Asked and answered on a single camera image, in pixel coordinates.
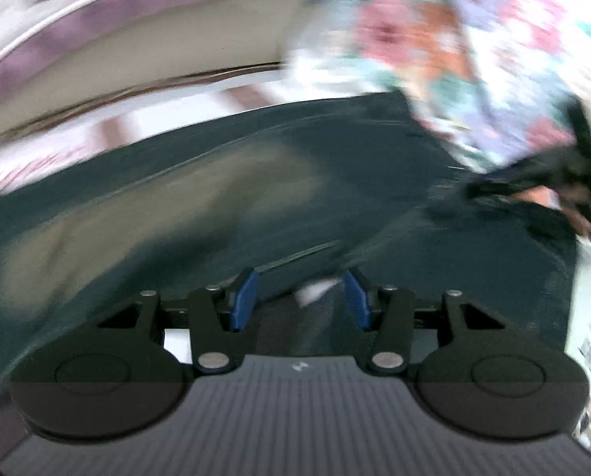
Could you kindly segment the floral quilt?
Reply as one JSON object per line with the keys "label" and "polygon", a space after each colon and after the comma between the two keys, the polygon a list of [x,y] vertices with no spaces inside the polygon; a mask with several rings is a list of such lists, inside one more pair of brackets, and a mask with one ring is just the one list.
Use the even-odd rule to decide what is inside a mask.
{"label": "floral quilt", "polygon": [[306,0],[288,80],[400,89],[481,167],[566,142],[566,98],[591,118],[591,0]]}

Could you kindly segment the dark blue denim jeans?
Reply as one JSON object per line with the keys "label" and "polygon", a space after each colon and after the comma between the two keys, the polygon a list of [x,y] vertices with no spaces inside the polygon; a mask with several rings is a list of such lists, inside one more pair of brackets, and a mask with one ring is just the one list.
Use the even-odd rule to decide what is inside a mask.
{"label": "dark blue denim jeans", "polygon": [[572,227],[463,201],[470,176],[395,91],[177,129],[0,196],[0,381],[142,290],[177,299],[263,265],[266,294],[353,264],[426,299],[459,289],[562,348]]}

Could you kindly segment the beige mattress edge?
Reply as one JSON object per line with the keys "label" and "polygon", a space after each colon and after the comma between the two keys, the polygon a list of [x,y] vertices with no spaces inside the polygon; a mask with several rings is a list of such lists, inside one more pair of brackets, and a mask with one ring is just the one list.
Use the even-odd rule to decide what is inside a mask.
{"label": "beige mattress edge", "polygon": [[183,76],[279,62],[303,2],[210,0],[139,18],[14,84],[0,102],[0,144],[82,102]]}

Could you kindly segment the checkered bed sheet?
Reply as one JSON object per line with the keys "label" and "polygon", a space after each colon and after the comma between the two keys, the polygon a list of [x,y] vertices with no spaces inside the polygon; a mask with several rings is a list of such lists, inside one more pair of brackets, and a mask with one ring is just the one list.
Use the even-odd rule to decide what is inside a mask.
{"label": "checkered bed sheet", "polygon": [[294,82],[278,70],[161,89],[91,109],[0,146],[0,194],[116,148],[205,121],[277,104],[352,97],[385,88],[356,71],[333,82]]}

